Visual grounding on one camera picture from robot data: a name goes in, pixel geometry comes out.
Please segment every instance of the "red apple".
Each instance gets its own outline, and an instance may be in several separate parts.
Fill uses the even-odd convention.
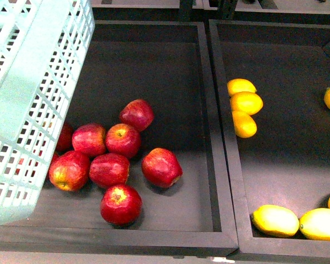
[[[89,157],[80,151],[71,150],[50,165],[49,180],[61,190],[77,191],[87,183],[89,168]]]
[[[145,178],[155,186],[169,188],[182,176],[176,155],[165,148],[155,148],[142,160]]]
[[[109,223],[125,226],[138,218],[141,208],[138,192],[131,186],[118,184],[106,190],[100,203],[100,214]]]
[[[24,162],[24,158],[20,158],[20,160],[18,161],[18,165],[22,165],[23,162]],[[21,170],[20,168],[17,168],[15,170],[15,175],[18,175],[20,173],[20,170]]]
[[[62,125],[60,136],[56,143],[56,148],[55,148],[56,151],[63,152],[72,147],[73,132],[74,130],[69,123],[65,122]]]
[[[154,120],[152,107],[143,99],[130,102],[120,113],[121,123],[131,125],[139,132],[145,130]]]
[[[56,151],[54,151],[53,157],[51,158],[51,161],[50,161],[50,167],[58,159],[58,157],[59,157],[59,154]]]
[[[108,153],[97,156],[91,163],[89,178],[101,188],[125,184],[128,179],[130,162],[122,155]]]
[[[141,136],[133,126],[117,124],[106,134],[105,145],[111,153],[132,158],[141,146]]]
[[[106,151],[105,134],[106,130],[100,124],[90,123],[80,126],[72,135],[73,148],[89,157],[102,155]]]

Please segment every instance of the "plastic crate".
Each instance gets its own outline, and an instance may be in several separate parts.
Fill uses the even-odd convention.
[[[0,0],[0,224],[35,208],[94,27],[89,0]]]

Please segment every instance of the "black surface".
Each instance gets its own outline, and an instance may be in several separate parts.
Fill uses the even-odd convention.
[[[188,22],[191,21],[191,13],[193,0],[180,0],[180,8],[178,10],[178,20]]]
[[[96,20],[179,21],[177,8],[93,8]],[[222,19],[217,10],[192,9],[190,21]],[[235,11],[233,20],[330,25],[330,14]]]
[[[109,129],[136,98],[155,113],[128,180],[143,199],[140,218],[115,228],[100,215],[96,185],[63,192],[46,182],[29,219],[0,227],[0,250],[211,256],[237,249],[203,24],[97,22],[66,120],[75,129],[91,122]],[[184,172],[168,190],[141,172],[155,147],[173,151]]]
[[[220,19],[232,19],[236,10],[236,6],[237,0],[218,0],[218,17]]]
[[[211,21],[214,77],[239,238],[231,259],[330,263],[330,241],[268,237],[251,225],[264,204],[300,218],[330,196],[330,26]],[[264,102],[257,134],[235,136],[227,81],[251,80]]]
[[[262,9],[278,9],[273,0],[258,0]]]

